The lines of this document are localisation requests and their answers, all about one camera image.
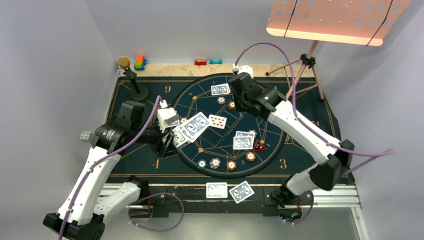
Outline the pink blue poker chip stack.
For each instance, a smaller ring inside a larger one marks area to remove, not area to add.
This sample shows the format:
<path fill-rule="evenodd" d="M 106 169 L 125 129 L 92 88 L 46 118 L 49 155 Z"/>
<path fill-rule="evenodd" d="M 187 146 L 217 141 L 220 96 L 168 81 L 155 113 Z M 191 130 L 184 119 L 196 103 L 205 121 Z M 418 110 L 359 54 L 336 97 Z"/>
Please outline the pink blue poker chip stack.
<path fill-rule="evenodd" d="M 221 161 L 220 161 L 220 159 L 219 158 L 213 158 L 210 162 L 209 162 L 209 165 L 210 165 L 210 168 L 211 169 L 217 169 L 219 166 L 220 166 L 220 164 L 221 164 Z"/>

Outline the dealt card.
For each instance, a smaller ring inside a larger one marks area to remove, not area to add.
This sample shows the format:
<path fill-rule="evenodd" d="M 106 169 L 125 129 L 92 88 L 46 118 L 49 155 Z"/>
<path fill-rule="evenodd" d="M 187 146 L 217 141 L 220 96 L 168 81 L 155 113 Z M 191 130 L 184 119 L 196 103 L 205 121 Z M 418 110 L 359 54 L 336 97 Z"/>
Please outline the dealt card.
<path fill-rule="evenodd" d="M 245 180 L 229 190 L 231 197 L 236 204 L 239 204 L 255 194 L 252 187 Z"/>
<path fill-rule="evenodd" d="M 228 185 L 226 182 L 207 182 L 205 189 L 207 199 L 226 199 L 228 197 Z"/>

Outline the ten of diamonds card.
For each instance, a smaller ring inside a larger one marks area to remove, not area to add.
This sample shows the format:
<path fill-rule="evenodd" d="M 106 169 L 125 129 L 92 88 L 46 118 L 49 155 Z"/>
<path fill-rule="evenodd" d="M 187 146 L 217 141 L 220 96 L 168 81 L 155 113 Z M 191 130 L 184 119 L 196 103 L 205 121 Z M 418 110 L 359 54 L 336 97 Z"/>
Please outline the ten of diamonds card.
<path fill-rule="evenodd" d="M 223 116 L 210 114 L 208 116 L 209 126 L 212 128 L 225 129 L 227 118 Z"/>

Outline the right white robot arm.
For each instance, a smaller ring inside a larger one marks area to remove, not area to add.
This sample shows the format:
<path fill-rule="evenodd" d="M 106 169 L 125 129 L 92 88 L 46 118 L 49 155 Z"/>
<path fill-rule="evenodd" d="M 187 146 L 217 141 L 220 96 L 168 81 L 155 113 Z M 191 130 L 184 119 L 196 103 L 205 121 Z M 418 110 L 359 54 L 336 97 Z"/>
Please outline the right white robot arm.
<path fill-rule="evenodd" d="M 341 149 L 353 150 L 354 144 L 328 135 L 297 111 L 281 92 L 257 83 L 251 66 L 234 65 L 233 72 L 229 84 L 236 111 L 261 117 L 280 128 L 315 161 L 311 167 L 294 174 L 282 185 L 282 200 L 292 204 L 307 191 L 332 190 L 352 161 L 352 155 Z"/>

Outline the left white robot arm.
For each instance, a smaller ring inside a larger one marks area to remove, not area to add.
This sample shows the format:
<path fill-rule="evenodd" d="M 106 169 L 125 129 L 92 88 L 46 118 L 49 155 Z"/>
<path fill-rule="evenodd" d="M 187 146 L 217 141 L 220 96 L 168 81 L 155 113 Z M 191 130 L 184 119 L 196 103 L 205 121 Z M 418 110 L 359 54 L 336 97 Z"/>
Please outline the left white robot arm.
<path fill-rule="evenodd" d="M 133 144 L 151 146 L 158 157 L 175 152 L 172 127 L 179 124 L 177 112 L 161 97 L 157 97 L 147 119 L 145 108 L 143 103 L 124 101 L 118 114 L 95 132 L 81 134 L 91 144 L 83 170 L 62 206 L 43 220 L 43 225 L 57 233 L 59 239 L 98 240 L 106 225 L 126 206 L 153 204 L 164 196 L 162 192 L 151 193 L 148 181 L 132 175 L 120 188 L 99 200 L 111 171 Z"/>

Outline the orange chips seat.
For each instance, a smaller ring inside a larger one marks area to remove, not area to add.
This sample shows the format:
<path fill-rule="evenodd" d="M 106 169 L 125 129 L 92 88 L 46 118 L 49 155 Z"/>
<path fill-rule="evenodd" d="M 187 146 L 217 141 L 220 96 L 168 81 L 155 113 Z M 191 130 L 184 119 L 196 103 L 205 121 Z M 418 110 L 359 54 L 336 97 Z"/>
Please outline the orange chips seat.
<path fill-rule="evenodd" d="M 248 162 L 253 162 L 256 159 L 256 154 L 252 151 L 248 151 L 245 155 L 245 158 Z"/>
<path fill-rule="evenodd" d="M 235 110 L 235 109 L 236 109 L 236 104 L 235 104 L 235 102 L 234 102 L 234 101 L 230 101 L 230 102 L 228 103 L 228 108 L 229 108 L 230 110 Z"/>

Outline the blue playing card deck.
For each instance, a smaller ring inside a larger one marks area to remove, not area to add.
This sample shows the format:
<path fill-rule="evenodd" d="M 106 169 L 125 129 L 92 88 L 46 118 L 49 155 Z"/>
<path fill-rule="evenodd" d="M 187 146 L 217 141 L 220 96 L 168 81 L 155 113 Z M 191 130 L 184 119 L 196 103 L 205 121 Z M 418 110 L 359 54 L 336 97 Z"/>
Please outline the blue playing card deck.
<path fill-rule="evenodd" d="M 210 124 L 209 119 L 202 112 L 187 119 L 172 130 L 174 147 L 181 149 L 188 144 L 194 143 Z"/>

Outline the teal poker chip stack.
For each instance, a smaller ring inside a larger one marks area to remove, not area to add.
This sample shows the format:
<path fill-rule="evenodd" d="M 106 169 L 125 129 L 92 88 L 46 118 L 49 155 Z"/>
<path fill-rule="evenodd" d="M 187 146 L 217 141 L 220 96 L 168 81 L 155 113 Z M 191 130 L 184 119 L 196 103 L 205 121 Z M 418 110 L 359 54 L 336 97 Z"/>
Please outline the teal poker chip stack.
<path fill-rule="evenodd" d="M 207 166 L 207 161 L 206 161 L 206 160 L 204 160 L 204 159 L 200 159 L 200 160 L 197 162 L 197 168 L 198 168 L 198 169 L 204 169 L 206 166 Z"/>

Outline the orange poker chip stack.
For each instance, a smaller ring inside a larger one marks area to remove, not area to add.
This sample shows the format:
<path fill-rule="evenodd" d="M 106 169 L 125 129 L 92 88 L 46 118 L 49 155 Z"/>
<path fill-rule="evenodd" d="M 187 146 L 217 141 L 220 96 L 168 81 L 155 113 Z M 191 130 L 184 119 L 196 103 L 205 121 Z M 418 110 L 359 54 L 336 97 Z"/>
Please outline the orange poker chip stack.
<path fill-rule="evenodd" d="M 235 170 L 237 167 L 237 163 L 233 160 L 229 160 L 226 164 L 226 168 L 230 171 Z"/>

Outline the dealt card seat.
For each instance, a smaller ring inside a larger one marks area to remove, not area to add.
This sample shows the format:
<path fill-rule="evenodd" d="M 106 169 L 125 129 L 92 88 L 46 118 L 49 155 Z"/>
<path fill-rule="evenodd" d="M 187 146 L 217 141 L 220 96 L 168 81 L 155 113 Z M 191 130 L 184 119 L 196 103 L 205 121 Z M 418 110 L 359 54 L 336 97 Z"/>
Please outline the dealt card seat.
<path fill-rule="evenodd" d="M 210 93 L 212 96 L 223 96 L 229 95 L 231 93 L 230 86 L 228 83 L 212 85 L 210 88 Z"/>
<path fill-rule="evenodd" d="M 236 137 L 251 137 L 253 139 L 256 138 L 256 132 L 251 130 L 251 131 L 236 131 L 235 134 Z"/>

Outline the red dealer button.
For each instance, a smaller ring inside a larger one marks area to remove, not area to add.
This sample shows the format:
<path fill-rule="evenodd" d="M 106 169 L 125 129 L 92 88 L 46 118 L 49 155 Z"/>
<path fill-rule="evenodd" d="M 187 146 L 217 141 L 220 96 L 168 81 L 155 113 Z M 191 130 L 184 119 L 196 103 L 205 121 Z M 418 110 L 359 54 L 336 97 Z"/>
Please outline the red dealer button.
<path fill-rule="evenodd" d="M 263 152 L 266 151 L 267 148 L 264 146 L 264 144 L 260 140 L 256 140 L 253 151 L 254 152 Z"/>

